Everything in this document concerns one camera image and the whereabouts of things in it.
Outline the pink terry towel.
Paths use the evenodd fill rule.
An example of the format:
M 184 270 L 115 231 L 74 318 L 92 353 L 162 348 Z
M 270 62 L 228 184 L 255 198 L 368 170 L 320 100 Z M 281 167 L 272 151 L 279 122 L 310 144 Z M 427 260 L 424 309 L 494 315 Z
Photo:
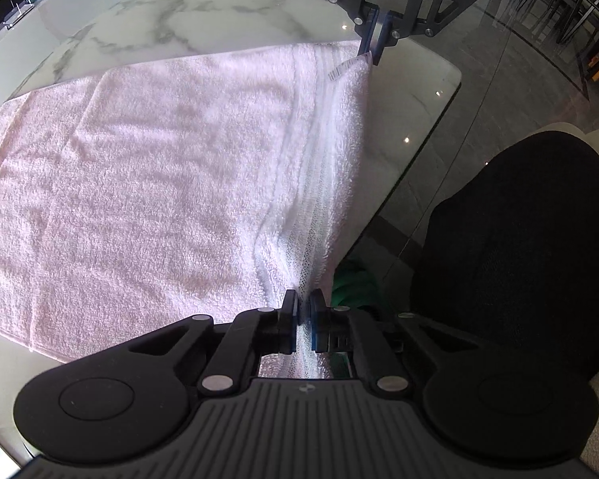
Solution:
M 353 41 L 111 68 L 0 107 L 0 335 L 69 362 L 330 289 L 371 64 Z

